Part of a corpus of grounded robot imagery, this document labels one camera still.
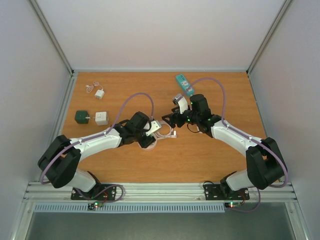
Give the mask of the teal power strip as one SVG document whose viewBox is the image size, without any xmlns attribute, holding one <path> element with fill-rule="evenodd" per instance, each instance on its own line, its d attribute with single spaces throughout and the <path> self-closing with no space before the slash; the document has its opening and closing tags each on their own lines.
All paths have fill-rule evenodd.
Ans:
<svg viewBox="0 0 320 240">
<path fill-rule="evenodd" d="M 183 74 L 176 75 L 175 80 L 186 96 L 191 97 L 195 94 L 195 90 L 191 87 L 190 82 Z"/>
</svg>

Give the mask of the pink round power socket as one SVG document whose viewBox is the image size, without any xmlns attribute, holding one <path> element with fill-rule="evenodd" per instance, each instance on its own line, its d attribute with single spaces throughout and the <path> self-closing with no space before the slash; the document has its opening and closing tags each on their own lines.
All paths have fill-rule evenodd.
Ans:
<svg viewBox="0 0 320 240">
<path fill-rule="evenodd" d="M 151 143 L 148 147 L 142 148 L 142 149 L 143 149 L 144 151 L 151 151 L 151 150 L 153 150 L 153 149 L 156 147 L 157 142 L 158 142 L 158 141 L 157 141 L 157 139 L 155 138 L 153 143 Z"/>
</svg>

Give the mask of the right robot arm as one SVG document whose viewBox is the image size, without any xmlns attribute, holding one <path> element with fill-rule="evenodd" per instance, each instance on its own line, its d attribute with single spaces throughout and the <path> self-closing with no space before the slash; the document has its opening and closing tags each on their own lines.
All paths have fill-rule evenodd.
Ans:
<svg viewBox="0 0 320 240">
<path fill-rule="evenodd" d="M 178 94 L 173 98 L 173 103 L 176 107 L 171 113 L 162 116 L 162 120 L 172 128 L 180 128 L 185 124 L 196 125 L 201 133 L 226 143 L 245 157 L 245 170 L 230 173 L 220 180 L 220 192 L 225 198 L 232 198 L 245 188 L 264 190 L 281 177 L 288 176 L 284 159 L 274 139 L 249 135 L 221 116 L 212 114 L 202 94 L 191 96 L 190 103 Z"/>
</svg>

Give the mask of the white cube adapter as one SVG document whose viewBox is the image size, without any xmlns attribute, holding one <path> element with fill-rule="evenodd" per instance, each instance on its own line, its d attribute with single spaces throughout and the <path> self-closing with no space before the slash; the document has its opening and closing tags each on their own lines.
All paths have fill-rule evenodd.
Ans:
<svg viewBox="0 0 320 240">
<path fill-rule="evenodd" d="M 95 113 L 94 121 L 98 126 L 105 126 L 109 123 L 108 113 L 106 111 L 99 111 Z"/>
</svg>

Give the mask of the dark green dragon cube adapter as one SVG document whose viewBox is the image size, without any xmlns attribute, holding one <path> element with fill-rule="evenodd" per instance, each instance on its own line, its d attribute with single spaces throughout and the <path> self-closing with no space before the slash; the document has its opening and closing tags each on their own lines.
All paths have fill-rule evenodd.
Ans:
<svg viewBox="0 0 320 240">
<path fill-rule="evenodd" d="M 91 117 L 86 110 L 77 110 L 75 112 L 74 120 L 77 124 L 88 124 L 90 119 Z"/>
</svg>

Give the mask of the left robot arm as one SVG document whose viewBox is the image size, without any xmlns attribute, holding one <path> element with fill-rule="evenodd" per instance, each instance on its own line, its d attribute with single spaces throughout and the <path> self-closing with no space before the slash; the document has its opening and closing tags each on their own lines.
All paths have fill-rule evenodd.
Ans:
<svg viewBox="0 0 320 240">
<path fill-rule="evenodd" d="M 89 199 L 96 199 L 102 193 L 102 184 L 92 173 L 80 170 L 79 163 L 94 154 L 134 142 L 146 149 L 156 141 L 154 133 L 160 128 L 157 120 L 138 111 L 131 119 L 96 134 L 81 138 L 59 135 L 38 160 L 42 171 L 40 178 L 47 178 L 56 189 L 70 186 Z"/>
</svg>

